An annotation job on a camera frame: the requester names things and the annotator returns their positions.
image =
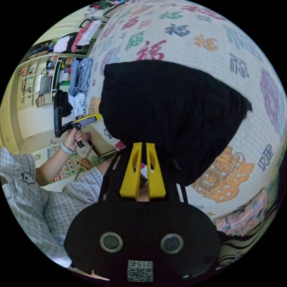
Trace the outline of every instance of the colorful mat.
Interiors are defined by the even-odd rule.
[[[48,148],[48,159],[51,158],[58,150],[60,146],[53,146]],[[51,183],[57,182],[61,179],[67,178],[72,175],[76,175],[78,171],[80,172],[84,171],[82,168],[79,167],[77,164],[78,156],[77,152],[71,154],[69,156],[69,159],[64,164],[63,168],[60,170],[59,174],[54,178],[54,180]]]

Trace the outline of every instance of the hand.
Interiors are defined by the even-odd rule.
[[[78,141],[83,140],[83,132],[82,130],[76,130],[76,128],[73,128],[71,130],[68,131],[65,141],[64,141],[64,145],[72,150],[75,151],[76,148],[78,147]]]

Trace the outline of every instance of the yellow clip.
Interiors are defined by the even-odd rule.
[[[166,191],[164,187],[164,181],[161,175],[161,169],[158,162],[158,157],[155,151],[155,144],[146,144],[146,159],[147,159],[147,176],[149,180],[149,198],[161,198],[165,197]]]
[[[121,197],[137,198],[141,177],[141,151],[142,143],[134,143],[126,173],[120,188]]]
[[[90,117],[96,117],[97,120],[99,120],[102,115],[101,114],[92,114],[92,115],[88,115],[86,117],[83,117],[81,119],[78,119],[78,120],[75,120],[73,123],[78,123],[78,122],[81,122],[82,120],[86,120],[86,119],[89,119]]]

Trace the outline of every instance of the bed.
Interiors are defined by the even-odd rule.
[[[253,112],[224,152],[187,187],[188,199],[213,221],[246,205],[263,187],[268,206],[274,204],[286,150],[286,94],[266,56],[235,24],[184,0],[127,3],[108,21],[90,56],[87,114],[98,112],[104,67],[115,62],[175,62],[203,70],[242,93]],[[107,143],[123,147],[102,119],[93,128]]]

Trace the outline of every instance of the black fabric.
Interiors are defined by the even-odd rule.
[[[73,107],[68,102],[68,93],[58,90],[54,97],[54,107],[62,107],[62,117],[67,117],[71,114]]]
[[[113,63],[104,76],[99,112],[108,132],[126,146],[150,142],[169,152],[185,186],[207,170],[252,111],[223,82],[175,63]]]

